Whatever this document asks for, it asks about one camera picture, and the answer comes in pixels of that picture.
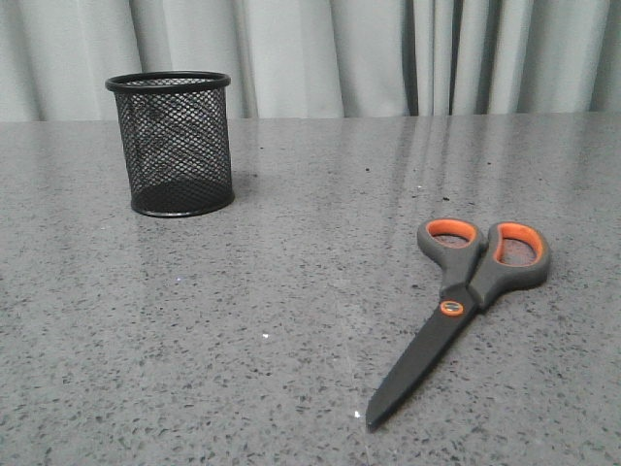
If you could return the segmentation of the grey orange scissors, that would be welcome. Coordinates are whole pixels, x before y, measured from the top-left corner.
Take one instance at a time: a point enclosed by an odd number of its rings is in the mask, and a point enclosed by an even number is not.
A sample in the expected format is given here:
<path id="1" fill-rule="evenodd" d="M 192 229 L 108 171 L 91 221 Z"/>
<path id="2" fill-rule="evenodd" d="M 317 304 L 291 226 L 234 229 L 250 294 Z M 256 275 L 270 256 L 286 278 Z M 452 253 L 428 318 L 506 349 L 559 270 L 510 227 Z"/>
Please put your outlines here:
<path id="1" fill-rule="evenodd" d="M 544 283 L 551 263 L 544 236 L 515 221 L 484 235 L 462 219 L 435 218 L 419 226 L 417 244 L 441 267 L 439 304 L 370 399 L 371 431 L 398 411 L 477 313 L 505 293 Z"/>

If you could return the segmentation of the black mesh pen holder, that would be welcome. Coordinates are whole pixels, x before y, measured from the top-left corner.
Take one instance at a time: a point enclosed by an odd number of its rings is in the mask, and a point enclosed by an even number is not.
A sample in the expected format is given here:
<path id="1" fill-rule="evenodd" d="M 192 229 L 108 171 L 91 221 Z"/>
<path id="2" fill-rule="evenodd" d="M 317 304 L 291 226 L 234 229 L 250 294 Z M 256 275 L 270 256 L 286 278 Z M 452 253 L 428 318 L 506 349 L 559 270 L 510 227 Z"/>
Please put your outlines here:
<path id="1" fill-rule="evenodd" d="M 228 75 L 160 71 L 112 77 L 132 209 L 198 216 L 234 200 Z"/>

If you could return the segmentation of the grey curtain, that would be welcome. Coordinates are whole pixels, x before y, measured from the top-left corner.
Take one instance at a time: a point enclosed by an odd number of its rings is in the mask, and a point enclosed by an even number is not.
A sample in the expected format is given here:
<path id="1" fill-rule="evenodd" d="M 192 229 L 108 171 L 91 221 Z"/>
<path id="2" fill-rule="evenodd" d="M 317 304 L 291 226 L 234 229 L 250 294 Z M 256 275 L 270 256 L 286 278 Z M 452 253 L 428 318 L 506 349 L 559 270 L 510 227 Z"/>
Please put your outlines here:
<path id="1" fill-rule="evenodd" d="M 232 117 L 616 112 L 616 1 L 5 1 L 1 118 L 108 119 L 107 78 L 231 77 Z"/>

